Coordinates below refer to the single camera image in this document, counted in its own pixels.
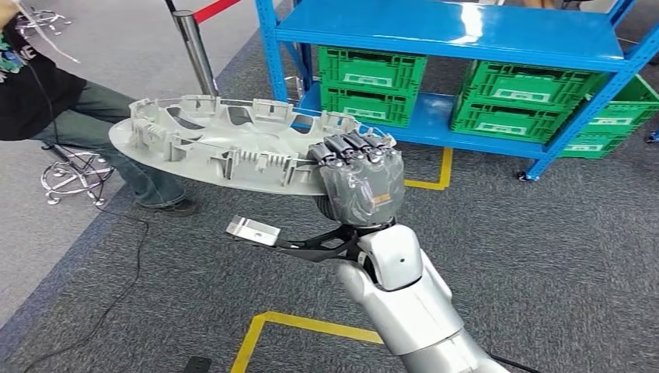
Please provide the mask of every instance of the black cable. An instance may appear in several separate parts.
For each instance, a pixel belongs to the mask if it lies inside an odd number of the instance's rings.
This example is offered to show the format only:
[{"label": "black cable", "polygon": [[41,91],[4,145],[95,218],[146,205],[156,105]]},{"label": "black cable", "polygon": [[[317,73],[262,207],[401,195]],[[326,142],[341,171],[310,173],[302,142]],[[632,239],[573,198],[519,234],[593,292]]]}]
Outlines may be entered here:
[{"label": "black cable", "polygon": [[541,371],[538,371],[538,370],[533,369],[533,368],[529,368],[529,367],[527,367],[526,365],[522,365],[522,364],[516,363],[516,362],[514,362],[514,361],[512,361],[512,360],[508,360],[508,359],[505,358],[505,357],[497,356],[497,355],[495,355],[495,354],[492,354],[492,353],[489,352],[489,351],[486,351],[486,352],[487,352],[488,355],[490,355],[491,358],[493,358],[493,359],[496,360],[496,361],[499,361],[500,363],[504,363],[504,364],[506,364],[506,365],[510,365],[511,367],[519,368],[519,369],[521,369],[522,371],[527,371],[528,373],[542,373]]},{"label": "black cable", "polygon": [[[9,45],[12,47],[12,49],[13,49],[14,51],[16,51],[16,48],[12,45],[12,41],[9,40],[9,38],[6,38],[6,39],[7,39],[8,43],[9,43]],[[99,185],[100,185],[100,189],[99,189],[98,196],[96,196],[96,201],[99,201],[99,200],[101,199],[101,196],[103,195],[103,188],[105,187],[105,180],[103,179],[103,177],[102,177],[100,174],[98,174],[98,172],[97,172],[97,170],[94,168],[94,166],[91,165],[90,160],[85,161],[84,159],[80,158],[77,154],[75,154],[75,153],[72,152],[71,150],[67,149],[65,146],[63,146],[63,145],[60,143],[59,132],[58,132],[58,125],[57,125],[57,121],[56,121],[56,118],[55,118],[55,115],[54,115],[54,111],[53,111],[53,103],[51,102],[51,98],[48,96],[48,92],[46,92],[46,89],[44,88],[44,85],[42,84],[41,80],[39,79],[39,75],[38,75],[37,72],[34,70],[34,67],[33,67],[28,61],[23,61],[23,62],[24,62],[25,65],[31,70],[32,75],[34,76],[34,79],[35,79],[35,81],[37,82],[37,85],[39,86],[40,91],[43,93],[44,98],[46,99],[46,102],[47,102],[47,105],[48,105],[48,112],[49,112],[49,114],[50,114],[51,122],[52,122],[52,124],[53,124],[53,132],[54,132],[54,136],[55,136],[55,144],[56,144],[57,146],[59,146],[60,148],[64,149],[66,152],[68,152],[68,153],[70,153],[71,155],[73,155],[74,157],[76,157],[77,159],[79,159],[81,162],[85,163],[86,166],[88,166],[89,168],[91,168],[91,169],[96,173],[96,175],[97,175],[98,178],[99,178]],[[112,301],[112,303],[110,303],[110,305],[105,309],[105,311],[103,311],[103,314],[98,318],[98,320],[96,320],[96,324],[94,324],[94,327],[92,328],[92,330],[91,330],[89,333],[87,333],[87,334],[86,334],[83,338],[81,338],[80,340],[77,340],[76,342],[74,342],[74,343],[68,345],[67,347],[61,348],[61,349],[59,349],[59,350],[53,351],[53,352],[51,352],[51,353],[49,353],[49,354],[45,354],[44,356],[41,356],[41,357],[37,358],[35,361],[33,361],[32,363],[30,363],[30,365],[28,365],[27,368],[25,368],[25,370],[23,370],[23,373],[27,373],[27,372],[31,371],[31,370],[34,369],[39,363],[44,362],[44,361],[46,361],[46,360],[48,360],[48,359],[51,359],[52,357],[58,356],[58,355],[60,355],[60,354],[63,354],[63,353],[68,352],[68,351],[70,351],[70,350],[74,350],[75,348],[82,347],[82,346],[84,346],[85,344],[87,344],[87,343],[88,343],[88,342],[89,342],[89,341],[90,341],[90,340],[96,335],[96,333],[99,331],[101,325],[102,325],[103,322],[106,320],[106,318],[107,318],[107,316],[110,314],[110,312],[114,309],[114,307],[115,307],[119,302],[123,301],[123,300],[128,296],[128,294],[130,293],[130,291],[133,289],[133,287],[136,285],[136,283],[137,283],[137,282],[139,281],[139,279],[140,279],[140,276],[141,276],[141,253],[142,253],[142,247],[144,246],[144,243],[145,243],[146,237],[147,237],[147,235],[148,235],[149,229],[151,228],[150,225],[149,225],[149,223],[148,223],[148,221],[145,221],[145,220],[142,220],[142,219],[139,219],[139,218],[134,218],[134,217],[131,217],[131,216],[128,216],[128,215],[125,215],[125,214],[118,214],[118,213],[115,213],[115,212],[111,212],[111,211],[103,210],[102,208],[100,208],[100,207],[98,207],[98,206],[95,206],[95,207],[96,207],[96,209],[98,209],[99,211],[104,212],[104,213],[106,213],[106,214],[114,215],[114,216],[117,216],[117,217],[120,217],[120,218],[126,218],[126,219],[129,219],[129,220],[132,220],[132,221],[136,221],[136,222],[142,223],[142,224],[145,226],[145,230],[144,230],[144,232],[142,233],[142,237],[140,238],[140,242],[139,242],[138,249],[137,249],[137,256],[136,256],[136,263],[135,263],[135,276],[134,276],[133,280],[128,284],[128,286],[126,286],[126,288],[125,288],[125,289],[119,294],[119,296],[117,296],[117,297]]]}]

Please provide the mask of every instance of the stool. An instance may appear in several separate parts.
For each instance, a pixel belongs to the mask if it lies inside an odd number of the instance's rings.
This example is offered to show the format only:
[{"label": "stool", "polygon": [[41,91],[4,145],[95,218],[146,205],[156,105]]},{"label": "stool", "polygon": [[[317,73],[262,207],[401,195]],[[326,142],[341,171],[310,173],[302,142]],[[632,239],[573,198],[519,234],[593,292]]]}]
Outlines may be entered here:
[{"label": "stool", "polygon": [[58,29],[55,27],[55,23],[61,20],[65,25],[71,24],[71,21],[67,20],[66,17],[61,14],[57,14],[52,10],[37,10],[33,6],[30,6],[29,11],[30,15],[36,22],[32,22],[23,14],[19,14],[18,23],[16,24],[16,29],[26,39],[31,37],[31,35],[28,35],[27,30],[34,30],[37,27],[48,26],[48,28],[53,31],[53,34],[59,36],[61,35],[61,31],[58,31]]},{"label": "stool", "polygon": [[[61,198],[58,196],[79,193],[87,193],[96,206],[105,204],[105,199],[94,193],[94,189],[105,183],[114,172],[113,167],[103,165],[106,163],[105,159],[93,152],[65,154],[63,149],[55,144],[44,143],[41,148],[58,159],[41,174],[41,185],[47,191],[48,204],[59,204]],[[57,179],[63,180],[51,185],[51,181]]]}]

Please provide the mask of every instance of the shoe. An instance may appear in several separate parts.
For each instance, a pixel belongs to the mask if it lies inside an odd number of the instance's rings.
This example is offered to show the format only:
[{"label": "shoe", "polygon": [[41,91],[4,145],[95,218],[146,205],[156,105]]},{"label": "shoe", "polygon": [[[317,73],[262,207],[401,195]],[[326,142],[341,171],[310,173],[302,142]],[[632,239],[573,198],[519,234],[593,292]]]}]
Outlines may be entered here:
[{"label": "shoe", "polygon": [[186,216],[194,215],[197,213],[198,208],[197,204],[187,198],[171,206],[145,207],[138,204],[138,207],[145,211],[159,212],[172,218],[185,218]]}]

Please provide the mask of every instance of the red barrier rope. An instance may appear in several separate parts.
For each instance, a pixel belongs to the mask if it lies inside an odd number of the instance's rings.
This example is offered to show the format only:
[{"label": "red barrier rope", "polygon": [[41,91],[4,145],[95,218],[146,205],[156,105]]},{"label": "red barrier rope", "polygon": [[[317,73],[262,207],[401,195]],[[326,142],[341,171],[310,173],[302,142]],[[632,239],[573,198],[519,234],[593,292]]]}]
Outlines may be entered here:
[{"label": "red barrier rope", "polygon": [[218,13],[223,12],[228,7],[240,2],[240,0],[218,0],[202,9],[197,10],[194,13],[194,19],[197,23],[202,23],[203,21],[216,16]]}]

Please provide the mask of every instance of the gray carpet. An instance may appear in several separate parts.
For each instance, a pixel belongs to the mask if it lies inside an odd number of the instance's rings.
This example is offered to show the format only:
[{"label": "gray carpet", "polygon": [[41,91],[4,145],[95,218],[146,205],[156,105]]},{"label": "gray carpet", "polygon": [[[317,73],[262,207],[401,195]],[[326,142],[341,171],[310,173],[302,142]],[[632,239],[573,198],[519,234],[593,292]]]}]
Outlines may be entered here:
[{"label": "gray carpet", "polygon": [[[650,0],[639,3],[621,36],[638,38],[659,11]],[[224,96],[270,95],[262,56],[254,37],[220,76]],[[433,59],[424,89],[454,92],[463,66]],[[659,87],[659,69],[643,76]],[[659,370],[659,146],[643,142],[655,127],[656,118],[605,161],[560,160],[538,183],[511,177],[527,160],[456,151],[446,191],[408,190],[399,220],[416,230],[483,346],[546,373]],[[403,150],[411,176],[436,175],[436,148]],[[309,199],[188,188],[202,203],[197,216],[129,211],[152,223],[138,285],[89,343],[35,372],[181,372],[192,355],[226,372],[251,318],[269,310],[371,328],[343,294],[335,263],[306,263],[223,235],[234,214],[282,227],[294,239],[332,228]],[[127,197],[120,193],[110,209]],[[112,226],[10,363],[26,367],[92,328],[134,276],[142,229],[126,220]],[[402,366],[381,346],[267,325],[248,371]]]},{"label": "gray carpet", "polygon": [[[176,5],[199,9],[209,2],[177,0]],[[25,3],[53,9],[73,22],[69,26],[58,24],[60,36],[50,30],[46,34],[81,64],[57,54],[38,36],[30,39],[37,50],[62,68],[134,97],[199,92],[190,60],[163,0],[136,2],[130,12],[114,0]],[[224,68],[257,28],[253,2],[240,2],[202,25],[215,71]],[[230,37],[211,37],[217,35]],[[16,320],[20,316],[16,310],[98,215],[85,194],[65,198],[55,207],[46,204],[39,176],[54,158],[39,146],[35,141],[0,143],[0,328],[12,317]],[[115,175],[103,188],[103,196],[110,199],[122,185],[123,180]],[[2,342],[0,336],[0,360],[5,356]]]}]

